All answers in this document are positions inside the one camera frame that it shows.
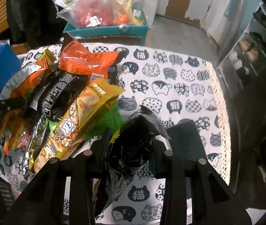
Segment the cat pattern tablecloth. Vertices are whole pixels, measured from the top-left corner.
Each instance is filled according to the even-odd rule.
[[[185,119],[194,120],[210,164],[221,172],[221,134],[217,105],[212,84],[201,58],[140,46],[87,43],[90,52],[125,50],[118,64],[118,85],[125,89],[117,105],[123,120],[144,105],[162,121],[165,128]],[[61,45],[46,46],[58,58]],[[23,66],[34,62],[46,47],[31,50],[19,56]],[[95,136],[81,150],[88,149]],[[22,149],[3,152],[0,143],[0,177],[22,191],[27,182],[22,174]],[[153,178],[145,165],[132,183],[102,214],[96,222],[103,224],[150,224],[159,222],[164,196],[165,180]],[[68,214],[68,187],[66,187],[64,214]],[[191,215],[191,200],[187,201],[187,214]]]

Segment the teal box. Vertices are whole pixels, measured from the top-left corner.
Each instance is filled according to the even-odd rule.
[[[74,37],[103,37],[103,36],[136,36],[141,37],[141,46],[144,46],[146,42],[146,36],[148,32],[148,23],[146,22],[143,26],[130,25],[123,29],[118,26],[104,26],[104,27],[89,27],[84,29],[76,30],[74,26],[67,23],[64,33],[68,32]]]

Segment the concrete floor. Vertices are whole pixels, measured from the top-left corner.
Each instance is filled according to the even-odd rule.
[[[201,29],[159,16],[155,16],[145,46],[199,57],[213,65],[218,59],[216,48]]]

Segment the metal screw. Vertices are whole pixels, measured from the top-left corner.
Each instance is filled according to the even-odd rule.
[[[202,165],[205,165],[205,164],[207,163],[207,161],[206,161],[204,158],[200,158],[200,159],[198,160],[198,162],[199,162],[200,164],[202,164]]]
[[[58,157],[52,157],[51,159],[49,159],[49,162],[52,163],[52,164],[54,164],[54,163],[56,163],[58,160],[59,160]]]
[[[92,154],[92,150],[85,150],[83,154],[84,156],[90,156]]]
[[[173,152],[170,151],[170,150],[166,150],[166,151],[164,152],[164,154],[165,154],[167,157],[171,157],[171,156],[173,155]]]

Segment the lace trim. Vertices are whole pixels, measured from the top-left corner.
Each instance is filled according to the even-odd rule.
[[[230,181],[230,166],[231,166],[231,138],[230,138],[230,125],[227,114],[226,102],[223,96],[223,91],[218,80],[218,76],[211,64],[206,64],[210,80],[212,82],[213,94],[215,95],[215,102],[218,106],[219,127],[221,132],[222,141],[222,169],[221,177],[229,184]]]

